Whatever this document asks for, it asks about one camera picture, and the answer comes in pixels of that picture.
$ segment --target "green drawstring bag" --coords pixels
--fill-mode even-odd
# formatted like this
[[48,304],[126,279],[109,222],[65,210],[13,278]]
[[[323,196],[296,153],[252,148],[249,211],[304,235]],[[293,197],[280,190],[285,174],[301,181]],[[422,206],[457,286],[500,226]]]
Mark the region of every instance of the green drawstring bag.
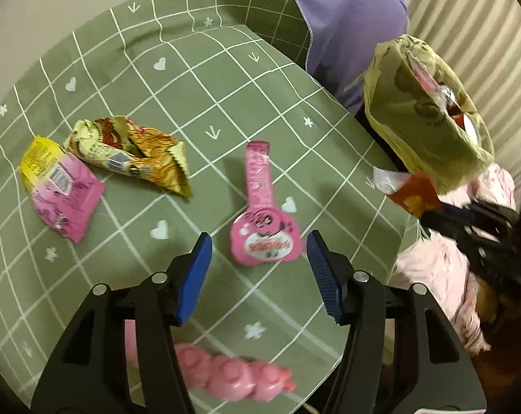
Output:
[[[447,85],[477,140],[461,129],[420,85],[411,52],[437,82]],[[410,172],[425,171],[438,194],[468,183],[494,161],[487,127],[452,69],[422,40],[403,35],[380,43],[364,75],[366,117]]]

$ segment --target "green tablecloth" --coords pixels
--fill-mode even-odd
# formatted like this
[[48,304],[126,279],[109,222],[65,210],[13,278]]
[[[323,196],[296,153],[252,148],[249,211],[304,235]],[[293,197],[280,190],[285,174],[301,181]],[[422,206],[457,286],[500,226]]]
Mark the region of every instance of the green tablecloth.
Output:
[[[319,229],[381,281],[404,247],[408,216],[370,181],[373,165],[392,165],[296,64],[308,40],[294,0],[130,0],[76,29],[5,95],[0,372],[25,402],[93,284],[138,284],[189,251],[202,230],[213,237],[213,259],[176,341],[274,360],[291,368],[297,389],[269,408],[194,391],[197,412],[292,412],[337,365],[347,329],[325,313],[307,260],[247,268],[229,253],[231,222],[246,206],[250,139],[270,142],[276,201],[295,207],[304,233]],[[17,166],[33,135],[61,143],[79,118],[111,115],[184,139],[194,196],[186,202],[93,168],[107,189],[86,237],[72,244],[33,212]],[[140,401],[136,371],[130,380]]]

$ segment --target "pink plastic toy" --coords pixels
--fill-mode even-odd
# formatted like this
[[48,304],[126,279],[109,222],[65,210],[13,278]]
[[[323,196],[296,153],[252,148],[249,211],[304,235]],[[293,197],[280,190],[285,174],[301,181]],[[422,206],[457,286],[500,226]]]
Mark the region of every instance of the pink plastic toy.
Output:
[[249,206],[232,224],[232,255],[241,264],[292,261],[303,251],[297,221],[273,201],[270,179],[270,144],[253,141],[247,144],[247,197]]
[[255,361],[250,366],[257,385],[249,398],[256,401],[271,401],[281,391],[291,392],[295,389],[289,369],[280,369],[275,364],[263,361]]
[[[126,360],[137,367],[136,324],[133,320],[126,320],[124,336]],[[193,344],[177,344],[174,348],[186,387],[204,387],[209,395],[219,400],[238,401],[248,397],[268,402],[282,391],[295,389],[291,371],[275,364],[265,361],[247,363],[224,355],[213,358]]]
[[238,401],[255,387],[253,372],[245,361],[228,356],[215,356],[205,389],[211,397],[222,401]]
[[211,356],[193,344],[177,344],[174,348],[186,387],[204,387],[211,374]]

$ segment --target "pink blanket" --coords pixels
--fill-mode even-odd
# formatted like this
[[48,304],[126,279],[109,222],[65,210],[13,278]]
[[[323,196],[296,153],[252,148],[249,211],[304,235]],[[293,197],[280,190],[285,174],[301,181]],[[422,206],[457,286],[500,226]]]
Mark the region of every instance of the pink blanket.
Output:
[[[513,178],[505,169],[492,164],[470,184],[441,196],[442,202],[463,207],[473,198],[515,208]],[[469,272],[469,262],[453,240],[431,232],[397,257],[389,285],[408,288],[412,283],[425,284],[450,319],[470,355],[488,350],[480,330],[475,308],[479,285]]]

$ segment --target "purple cloth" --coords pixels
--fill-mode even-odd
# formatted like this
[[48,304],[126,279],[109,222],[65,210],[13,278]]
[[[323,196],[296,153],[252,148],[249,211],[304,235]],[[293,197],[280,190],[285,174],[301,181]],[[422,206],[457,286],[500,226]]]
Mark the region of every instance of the purple cloth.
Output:
[[306,71],[347,109],[363,101],[360,83],[375,46],[400,37],[408,24],[403,0],[296,0],[310,29]]

